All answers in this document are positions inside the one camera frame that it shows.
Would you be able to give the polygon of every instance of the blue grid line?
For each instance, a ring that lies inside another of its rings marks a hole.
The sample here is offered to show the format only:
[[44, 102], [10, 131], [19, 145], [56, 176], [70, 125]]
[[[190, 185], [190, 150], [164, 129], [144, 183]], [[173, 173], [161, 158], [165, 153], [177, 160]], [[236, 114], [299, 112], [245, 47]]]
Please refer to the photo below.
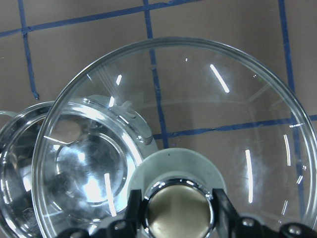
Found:
[[35, 87], [35, 78], [34, 78], [31, 53], [30, 53], [30, 48], [28, 43], [28, 35], [26, 30], [27, 26], [26, 26], [25, 14], [24, 14], [23, 0], [18, 0], [18, 5], [19, 5], [19, 12], [20, 12], [21, 26], [22, 26], [21, 32], [23, 35], [24, 51], [25, 51], [25, 57], [27, 61], [28, 74], [29, 74], [29, 80], [30, 80], [30, 87], [35, 99], [38, 100], [40, 96], [37, 93], [36, 87]]
[[[280, 15], [280, 21], [281, 21], [282, 35], [283, 35], [288, 86], [295, 93], [291, 49], [290, 49], [290, 43], [289, 43], [289, 37], [288, 37], [286, 8], [285, 8], [284, 0], [278, 0], [278, 6], [279, 6], [279, 15]], [[297, 172], [297, 176], [300, 177], [300, 176], [303, 176], [303, 171], [302, 171], [303, 164], [302, 164], [302, 155], [301, 155], [300, 136], [299, 136], [299, 130], [297, 127], [293, 128], [293, 139], [294, 139], [295, 157], [297, 160], [296, 172]], [[301, 218], [303, 218], [305, 214], [305, 198], [304, 198], [304, 186], [303, 186], [304, 179], [305, 178], [303, 178], [302, 182], [298, 184], [298, 196], [299, 196], [299, 207], [300, 207]]]
[[[26, 26], [25, 25], [24, 27], [22, 27], [22, 30], [27, 33], [27, 32], [31, 32], [31, 31], [44, 30], [44, 29], [60, 27], [60, 26], [65, 26], [65, 25], [78, 24], [78, 23], [84, 23], [84, 22], [89, 22], [89, 21], [96, 21], [96, 20], [107, 19], [107, 18], [112, 18], [112, 17], [116, 17], [116, 16], [123, 16], [123, 15], [133, 14], [133, 13], [142, 12], [142, 11], [150, 11], [150, 10], [155, 10], [155, 9], [159, 9], [159, 8], [177, 6], [177, 5], [181, 5], [181, 4], [185, 4], [185, 3], [189, 3], [189, 2], [193, 2], [193, 1], [196, 1], [196, 0], [171, 0], [167, 3], [158, 2], [158, 3], [143, 5], [143, 6], [115, 10], [115, 11], [110, 11], [110, 12], [105, 12], [105, 13], [83, 16], [83, 17], [76, 17], [76, 18], [67, 19], [67, 20], [54, 21], [54, 22], [43, 23], [43, 24], [38, 24], [38, 25], [33, 25], [33, 26]], [[24, 9], [23, 9], [23, 12], [20, 14], [23, 15], [23, 19], [24, 19], [23, 23], [25, 23]], [[21, 29], [15, 29], [12, 31], [0, 32], [0, 37], [11, 35], [11, 34], [14, 34], [14, 33], [20, 32], [20, 31], [21, 31]]]
[[5, 36], [10, 36], [16, 33], [21, 32], [21, 29], [15, 29], [15, 30], [10, 30], [10, 31], [2, 31], [0, 32], [0, 38], [5, 37]]
[[311, 116], [309, 116], [309, 119], [312, 121], [315, 121], [315, 120], [317, 120], [317, 115], [311, 115]]
[[282, 27], [288, 86], [290, 87], [290, 89], [293, 90], [293, 92], [295, 92], [295, 83], [294, 83], [294, 75], [293, 75], [293, 67], [292, 67], [292, 59], [291, 59], [291, 48], [289, 44], [287, 20], [286, 20], [286, 9], [285, 9], [284, 0], [279, 0], [278, 6], [279, 6], [279, 15], [281, 20], [281, 27]]
[[[148, 0], [143, 0], [144, 5], [148, 5]], [[145, 24], [147, 29], [147, 36], [148, 39], [153, 38], [153, 31], [152, 31], [152, 24], [151, 24], [151, 16], [150, 11], [146, 10], [144, 11], [144, 18], [145, 18]], [[161, 105], [161, 90], [159, 85], [159, 77], [158, 77], [158, 71], [157, 71], [157, 59], [155, 56], [155, 51], [153, 49], [150, 49], [150, 59], [151, 59], [151, 65], [152, 65], [152, 75], [153, 75], [153, 82], [154, 82], [154, 88], [155, 88], [155, 97], [157, 101], [157, 107], [158, 107], [158, 118], [159, 118], [159, 124], [160, 124], [160, 130], [161, 130], [161, 139], [163, 140], [163, 147], [169, 148], [168, 145], [168, 138], [167, 138], [167, 130], [166, 130], [166, 124], [165, 124], [165, 117]]]
[[[283, 125], [283, 124], [292, 124], [293, 119], [285, 118], [285, 119], [273, 119], [273, 120], [263, 120], [257, 122], [247, 122], [242, 124], [233, 124], [233, 125], [224, 125], [215, 128], [200, 128], [200, 129], [192, 129], [192, 130], [182, 130], [176, 131], [172, 133], [167, 133], [166, 136], [168, 138], [186, 136], [186, 135], [199, 135], [210, 131], [231, 131], [231, 130], [242, 130], [242, 129], [250, 129], [256, 127], [263, 126], [273, 126], [273, 125]], [[155, 134], [154, 139], [162, 139], [161, 134]]]

